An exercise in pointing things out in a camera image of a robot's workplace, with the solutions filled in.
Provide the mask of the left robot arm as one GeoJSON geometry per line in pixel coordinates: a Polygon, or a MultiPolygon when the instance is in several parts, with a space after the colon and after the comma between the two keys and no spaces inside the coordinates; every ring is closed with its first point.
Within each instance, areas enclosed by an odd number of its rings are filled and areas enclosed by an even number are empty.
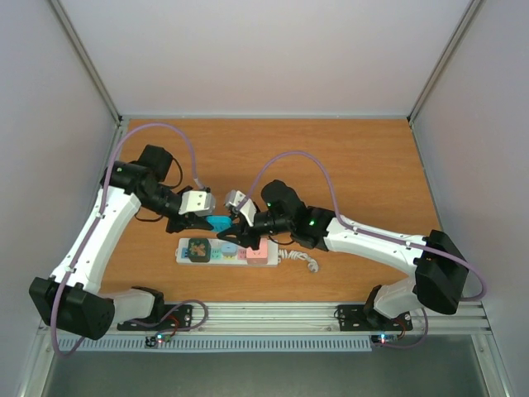
{"type": "Polygon", "coordinates": [[[99,291],[122,233],[141,208],[165,218],[168,233],[213,229],[206,219],[216,206],[209,188],[174,192],[164,184],[173,161],[164,148],[148,145],[138,160],[116,160],[107,167],[95,205],[69,252],[49,277],[36,277],[29,287],[45,325],[98,340],[118,323],[134,321],[148,329],[164,324],[169,314],[158,290],[99,291]]]}

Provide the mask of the light blue small charger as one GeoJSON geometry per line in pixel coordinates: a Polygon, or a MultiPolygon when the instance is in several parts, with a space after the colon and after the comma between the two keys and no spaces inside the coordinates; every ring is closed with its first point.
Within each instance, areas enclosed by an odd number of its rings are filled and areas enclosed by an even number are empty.
{"type": "Polygon", "coordinates": [[[237,254],[238,246],[233,243],[224,242],[221,245],[221,254],[226,257],[233,257],[237,254]]]}

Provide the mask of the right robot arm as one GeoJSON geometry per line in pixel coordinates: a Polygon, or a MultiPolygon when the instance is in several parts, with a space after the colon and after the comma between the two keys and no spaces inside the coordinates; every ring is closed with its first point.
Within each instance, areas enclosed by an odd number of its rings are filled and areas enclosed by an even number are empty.
{"type": "Polygon", "coordinates": [[[444,232],[433,230],[424,237],[369,227],[330,209],[307,206],[277,179],[262,189],[261,197],[265,210],[239,190],[228,193],[225,205],[234,223],[218,238],[256,249],[262,238],[287,233],[307,249],[361,256],[399,270],[405,279],[375,286],[365,301],[363,315],[373,328],[415,309],[457,312],[469,271],[444,232]]]}

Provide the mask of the dark green cube adapter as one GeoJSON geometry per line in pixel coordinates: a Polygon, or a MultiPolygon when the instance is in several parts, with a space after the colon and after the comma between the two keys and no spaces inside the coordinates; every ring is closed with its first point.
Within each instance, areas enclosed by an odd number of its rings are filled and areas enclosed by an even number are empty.
{"type": "Polygon", "coordinates": [[[207,238],[190,238],[187,253],[192,263],[208,263],[211,259],[211,244],[207,238]]]}

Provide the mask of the blue round adapter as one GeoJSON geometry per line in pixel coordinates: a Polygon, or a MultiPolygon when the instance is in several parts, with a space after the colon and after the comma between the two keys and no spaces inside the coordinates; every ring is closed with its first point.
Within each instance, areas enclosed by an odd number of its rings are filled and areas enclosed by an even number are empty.
{"type": "Polygon", "coordinates": [[[224,232],[232,226],[232,220],[229,216],[211,215],[207,216],[206,220],[215,233],[224,232]]]}

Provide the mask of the pink cube adapter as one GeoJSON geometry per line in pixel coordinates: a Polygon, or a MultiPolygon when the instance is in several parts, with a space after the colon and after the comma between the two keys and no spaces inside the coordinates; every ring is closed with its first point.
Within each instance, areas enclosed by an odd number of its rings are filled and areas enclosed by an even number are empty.
{"type": "Polygon", "coordinates": [[[261,239],[256,249],[247,248],[245,251],[246,262],[248,265],[267,265],[269,260],[268,242],[261,239]]]}

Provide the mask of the white power strip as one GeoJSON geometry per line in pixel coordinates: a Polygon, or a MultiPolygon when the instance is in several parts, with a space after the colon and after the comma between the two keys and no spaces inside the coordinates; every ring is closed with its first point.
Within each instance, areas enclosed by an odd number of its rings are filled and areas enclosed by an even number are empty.
{"type": "Polygon", "coordinates": [[[175,261],[180,265],[234,266],[234,267],[268,267],[279,264],[279,246],[262,239],[260,248],[252,250],[223,240],[208,238],[181,238],[174,253],[175,261]],[[200,253],[199,259],[191,260],[188,249],[193,240],[193,249],[200,253]]]}

